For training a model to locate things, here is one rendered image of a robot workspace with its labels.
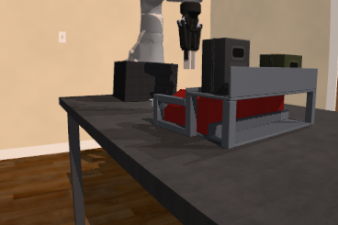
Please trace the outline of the grey metal shelf frame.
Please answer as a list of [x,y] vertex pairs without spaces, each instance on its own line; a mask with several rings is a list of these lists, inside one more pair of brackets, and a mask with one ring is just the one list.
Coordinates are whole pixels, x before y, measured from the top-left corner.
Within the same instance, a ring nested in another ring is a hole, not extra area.
[[[186,88],[186,98],[155,94],[153,125],[188,137],[199,136],[231,149],[314,124],[318,68],[230,67],[229,97]],[[305,122],[288,119],[289,109],[236,118],[236,100],[307,93]],[[208,135],[197,132],[197,97],[223,100],[222,121],[208,124]],[[163,102],[186,107],[186,125],[163,120]],[[221,130],[222,125],[222,130]]]

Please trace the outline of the red bin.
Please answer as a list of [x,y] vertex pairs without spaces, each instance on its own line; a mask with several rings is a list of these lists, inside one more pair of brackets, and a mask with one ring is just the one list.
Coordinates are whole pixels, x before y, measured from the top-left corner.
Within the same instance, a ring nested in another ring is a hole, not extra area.
[[284,96],[263,97],[262,114],[284,110]]
[[244,118],[262,114],[263,98],[237,100],[236,118]]
[[[208,135],[208,124],[222,121],[223,100],[200,97],[197,100],[197,132]],[[164,119],[186,125],[186,107],[169,104],[164,109]]]
[[175,93],[173,96],[178,96],[178,97],[184,97],[186,98],[186,90],[185,89],[180,89],[177,93]]

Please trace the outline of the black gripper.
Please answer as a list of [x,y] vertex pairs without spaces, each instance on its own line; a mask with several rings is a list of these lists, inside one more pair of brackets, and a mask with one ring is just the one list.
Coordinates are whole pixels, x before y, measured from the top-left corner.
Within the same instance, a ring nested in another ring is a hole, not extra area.
[[180,14],[182,19],[176,22],[179,30],[180,48],[184,51],[184,69],[196,69],[196,51],[199,50],[201,29],[203,27],[202,24],[198,23],[201,4],[197,2],[181,3]]

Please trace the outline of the olive green case with orange latches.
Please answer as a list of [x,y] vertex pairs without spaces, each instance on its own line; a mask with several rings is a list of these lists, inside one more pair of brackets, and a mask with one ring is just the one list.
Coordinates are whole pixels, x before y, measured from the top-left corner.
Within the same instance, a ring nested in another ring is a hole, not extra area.
[[299,67],[302,68],[302,56],[290,54],[260,54],[259,67]]

